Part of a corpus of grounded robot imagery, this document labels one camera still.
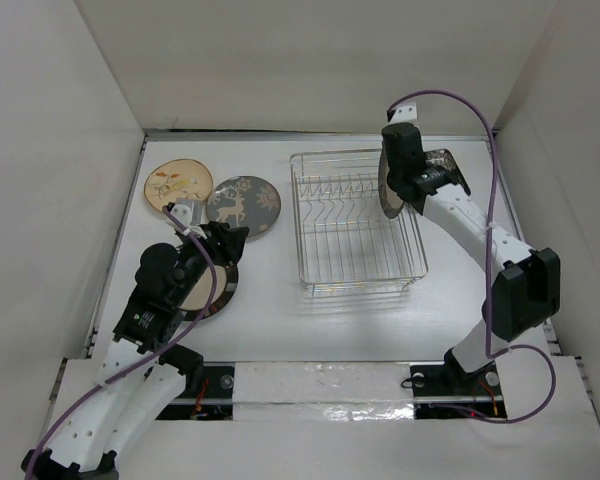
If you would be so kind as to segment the black square floral plate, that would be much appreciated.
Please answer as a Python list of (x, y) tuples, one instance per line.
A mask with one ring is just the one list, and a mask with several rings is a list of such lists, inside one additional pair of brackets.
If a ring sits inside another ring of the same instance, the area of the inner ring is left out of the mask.
[(426, 162), (429, 166), (439, 166), (444, 168), (451, 176), (452, 183), (460, 185), (465, 194), (470, 196), (471, 189), (466, 182), (455, 158), (448, 149), (434, 149), (424, 152)]

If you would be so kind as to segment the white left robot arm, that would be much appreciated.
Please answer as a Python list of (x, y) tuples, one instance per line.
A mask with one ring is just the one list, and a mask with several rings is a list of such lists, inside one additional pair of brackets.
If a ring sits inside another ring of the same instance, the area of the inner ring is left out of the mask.
[(181, 307), (205, 273), (239, 262), (248, 233), (218, 222), (178, 227), (181, 245), (144, 250), (93, 387), (26, 454), (26, 478), (118, 478), (122, 455), (161, 410), (200, 390), (203, 357), (179, 343), (187, 332)]

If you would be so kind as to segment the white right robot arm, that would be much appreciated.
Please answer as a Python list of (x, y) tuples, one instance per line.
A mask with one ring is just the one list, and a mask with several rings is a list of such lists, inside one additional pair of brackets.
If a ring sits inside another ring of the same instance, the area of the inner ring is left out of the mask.
[(381, 132), (379, 195), (388, 215), (409, 206), (445, 231), (483, 270), (481, 319), (444, 355), (440, 374), (447, 389), (464, 393), (495, 355), (560, 307), (561, 261), (550, 248), (537, 250), (488, 218), (451, 158), (424, 150), (410, 122)]

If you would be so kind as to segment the striped rim cream plate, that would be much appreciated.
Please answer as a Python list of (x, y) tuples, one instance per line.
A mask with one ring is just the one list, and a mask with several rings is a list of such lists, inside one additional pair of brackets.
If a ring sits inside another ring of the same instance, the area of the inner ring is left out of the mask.
[[(209, 309), (202, 319), (209, 318), (224, 309), (232, 300), (238, 287), (239, 270), (237, 265), (215, 265), (214, 268), (217, 277), (216, 290)], [(197, 318), (209, 298), (211, 289), (212, 274), (209, 269), (206, 269), (181, 305), (185, 322), (191, 322)]]

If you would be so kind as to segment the grey reindeer plate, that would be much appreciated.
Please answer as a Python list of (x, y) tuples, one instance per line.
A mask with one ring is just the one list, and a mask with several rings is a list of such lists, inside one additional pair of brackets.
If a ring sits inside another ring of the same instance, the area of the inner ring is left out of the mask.
[(257, 176), (237, 176), (221, 182), (206, 203), (209, 221), (246, 227), (249, 238), (267, 232), (281, 212), (281, 197), (269, 181)]

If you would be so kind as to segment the beige bird pattern plate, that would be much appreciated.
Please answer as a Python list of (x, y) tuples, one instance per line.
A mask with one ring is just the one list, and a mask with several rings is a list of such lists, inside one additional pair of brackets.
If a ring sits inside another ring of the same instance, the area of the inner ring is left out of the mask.
[(147, 177), (144, 197), (156, 210), (178, 198), (205, 201), (213, 191), (208, 168), (195, 159), (175, 159), (157, 168)]

